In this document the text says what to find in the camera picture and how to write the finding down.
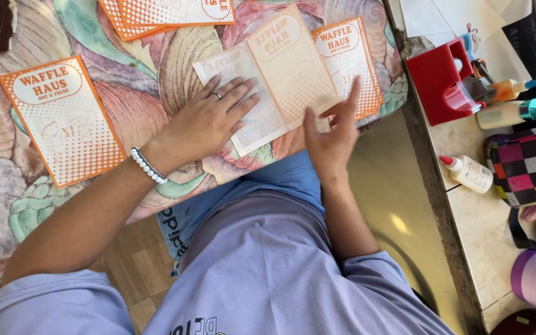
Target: floral bedspread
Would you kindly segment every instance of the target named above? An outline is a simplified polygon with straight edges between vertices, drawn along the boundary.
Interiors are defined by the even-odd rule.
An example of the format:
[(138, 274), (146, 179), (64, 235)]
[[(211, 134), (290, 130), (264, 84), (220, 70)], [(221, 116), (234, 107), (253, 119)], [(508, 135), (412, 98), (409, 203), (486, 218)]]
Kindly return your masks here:
[[(17, 0), (17, 33), (0, 56), (0, 73), (80, 54), (124, 148), (139, 147), (159, 132), (201, 84), (191, 64), (242, 42), (291, 0), (234, 0), (236, 24), (185, 27), (121, 42), (96, 0)], [(379, 114), (396, 111), (407, 97), (392, 30), (382, 0), (299, 0), (310, 29), (363, 16), (385, 103)], [(132, 219), (208, 190), (300, 151), (301, 130), (239, 157), (229, 142), (214, 156), (183, 166), (170, 182), (148, 194)], [(62, 190), (45, 166), (0, 86), (0, 276), (16, 245), (55, 208), (90, 181)]]

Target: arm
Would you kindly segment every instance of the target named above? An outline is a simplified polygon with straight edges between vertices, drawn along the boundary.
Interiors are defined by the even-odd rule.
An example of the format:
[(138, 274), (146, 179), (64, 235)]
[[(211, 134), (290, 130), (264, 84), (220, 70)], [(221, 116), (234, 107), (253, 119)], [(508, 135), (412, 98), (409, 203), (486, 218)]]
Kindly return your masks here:
[[(253, 80), (236, 78), (212, 94), (209, 83), (141, 152), (168, 175), (179, 166), (211, 156), (243, 126), (239, 121), (260, 100)], [(60, 274), (88, 267), (100, 257), (140, 201), (156, 186), (129, 157), (55, 210), (24, 240), (6, 264), (2, 285), (32, 274)]]
[(322, 183), (326, 227), (332, 251), (338, 259), (349, 259), (380, 251), (359, 211), (346, 171), (346, 164), (359, 137), (354, 124), (354, 115), (360, 88), (360, 80), (355, 78), (348, 99), (321, 116), (335, 116), (333, 123), (336, 126), (332, 132), (317, 133), (315, 116), (310, 109), (306, 110), (303, 122), (307, 150)]

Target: lavender t-shirt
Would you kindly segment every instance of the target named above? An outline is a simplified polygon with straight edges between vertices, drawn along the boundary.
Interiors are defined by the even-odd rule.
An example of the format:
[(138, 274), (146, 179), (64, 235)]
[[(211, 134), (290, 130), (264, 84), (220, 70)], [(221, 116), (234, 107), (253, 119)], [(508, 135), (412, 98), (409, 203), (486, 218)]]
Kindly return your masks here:
[[(190, 242), (182, 275), (143, 334), (452, 334), (386, 252), (337, 263), (305, 203), (257, 191)], [(0, 335), (133, 334), (107, 276), (40, 274), (0, 290)]]

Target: white bead bracelet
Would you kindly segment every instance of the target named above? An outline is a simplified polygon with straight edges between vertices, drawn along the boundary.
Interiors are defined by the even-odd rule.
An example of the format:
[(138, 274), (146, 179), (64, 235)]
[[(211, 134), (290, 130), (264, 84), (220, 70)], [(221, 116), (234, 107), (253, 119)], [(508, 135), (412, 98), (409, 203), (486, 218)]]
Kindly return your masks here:
[(140, 165), (140, 168), (146, 172), (146, 174), (159, 184), (167, 184), (167, 177), (163, 176), (158, 170), (156, 170), (148, 161), (142, 156), (139, 148), (132, 148), (130, 150), (133, 159)]

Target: wooden floor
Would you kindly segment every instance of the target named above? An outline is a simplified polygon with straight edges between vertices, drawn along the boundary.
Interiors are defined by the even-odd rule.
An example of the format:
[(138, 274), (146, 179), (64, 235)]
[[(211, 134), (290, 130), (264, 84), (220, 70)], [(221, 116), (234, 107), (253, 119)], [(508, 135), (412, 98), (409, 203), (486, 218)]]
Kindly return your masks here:
[(121, 229), (90, 269), (107, 273), (127, 305), (136, 334), (143, 331), (175, 281), (170, 277), (173, 258), (154, 217)]

